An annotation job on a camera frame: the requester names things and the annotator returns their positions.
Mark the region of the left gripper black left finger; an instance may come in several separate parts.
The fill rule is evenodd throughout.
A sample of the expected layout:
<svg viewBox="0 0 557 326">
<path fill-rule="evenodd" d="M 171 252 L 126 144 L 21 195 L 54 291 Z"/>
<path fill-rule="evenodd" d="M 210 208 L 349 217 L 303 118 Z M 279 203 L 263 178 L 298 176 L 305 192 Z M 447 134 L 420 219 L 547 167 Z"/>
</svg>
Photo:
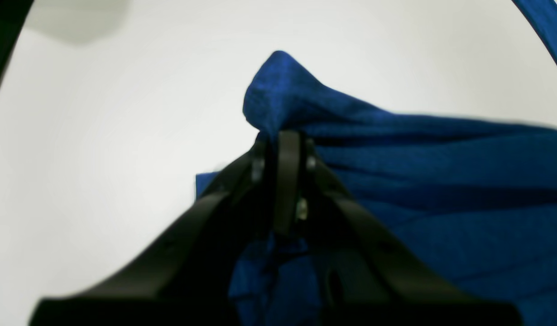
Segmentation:
<svg viewBox="0 0 557 326">
<path fill-rule="evenodd" d="M 247 204 L 263 183 L 268 141 L 218 173 L 132 262 L 88 290 L 44 298 L 31 326 L 239 326 L 229 301 L 235 262 L 264 219 Z"/>
</svg>

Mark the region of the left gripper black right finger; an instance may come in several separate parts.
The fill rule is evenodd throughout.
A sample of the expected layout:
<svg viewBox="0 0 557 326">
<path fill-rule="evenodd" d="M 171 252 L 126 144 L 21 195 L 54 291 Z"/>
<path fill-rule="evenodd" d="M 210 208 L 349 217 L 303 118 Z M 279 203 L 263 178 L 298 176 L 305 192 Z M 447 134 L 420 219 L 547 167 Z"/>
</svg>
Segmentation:
<svg viewBox="0 0 557 326">
<path fill-rule="evenodd" d="M 510 303 L 479 299 L 432 272 L 360 206 L 311 139 L 277 140 L 274 231 L 319 260 L 322 326 L 520 326 Z"/>
</svg>

